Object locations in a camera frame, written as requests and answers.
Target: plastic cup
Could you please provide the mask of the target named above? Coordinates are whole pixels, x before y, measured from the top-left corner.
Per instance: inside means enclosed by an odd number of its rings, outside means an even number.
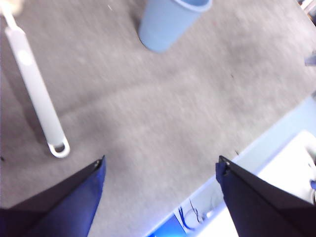
[[[212,0],[148,0],[138,36],[155,52],[166,51],[212,5]]]

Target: blue object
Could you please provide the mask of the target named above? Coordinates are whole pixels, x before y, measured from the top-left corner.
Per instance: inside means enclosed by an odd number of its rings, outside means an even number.
[[[177,217],[172,215],[162,226],[148,237],[186,237],[187,234],[180,225]]]
[[[1,237],[87,237],[105,178],[105,158],[10,208],[0,209]]]
[[[316,190],[316,181],[311,180],[311,188]]]
[[[211,5],[212,0],[148,0],[139,39],[152,51],[166,51]]]

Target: cable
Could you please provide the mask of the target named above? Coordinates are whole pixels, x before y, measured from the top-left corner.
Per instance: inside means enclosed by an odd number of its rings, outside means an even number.
[[[192,227],[189,227],[186,223],[186,221],[184,220],[184,216],[183,216],[183,210],[182,210],[182,207],[180,206],[179,208],[179,215],[180,215],[180,218],[181,218],[181,221],[182,221],[182,224],[185,228],[187,228],[188,230],[190,231],[195,231],[195,228],[192,228]]]
[[[191,205],[191,208],[192,208],[193,212],[194,212],[195,215],[197,216],[197,222],[199,222],[199,223],[201,224],[202,221],[200,221],[200,220],[198,219],[198,210],[193,207],[192,202],[191,202],[191,199],[190,199],[190,205]]]

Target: white handle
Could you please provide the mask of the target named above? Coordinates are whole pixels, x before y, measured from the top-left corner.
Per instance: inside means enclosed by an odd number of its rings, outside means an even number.
[[[41,77],[26,35],[19,27],[7,27],[5,33],[39,118],[49,149],[54,156],[64,158],[69,154],[70,147]],[[55,147],[61,146],[65,147],[64,150],[57,152]]]

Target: white surface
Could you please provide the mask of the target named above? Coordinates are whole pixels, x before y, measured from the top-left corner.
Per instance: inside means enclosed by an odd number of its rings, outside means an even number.
[[[307,150],[314,147],[316,138],[306,131],[300,132],[258,173],[258,177],[312,203],[309,181],[315,174],[308,165],[313,160]],[[209,236],[238,237],[226,207],[198,235]]]

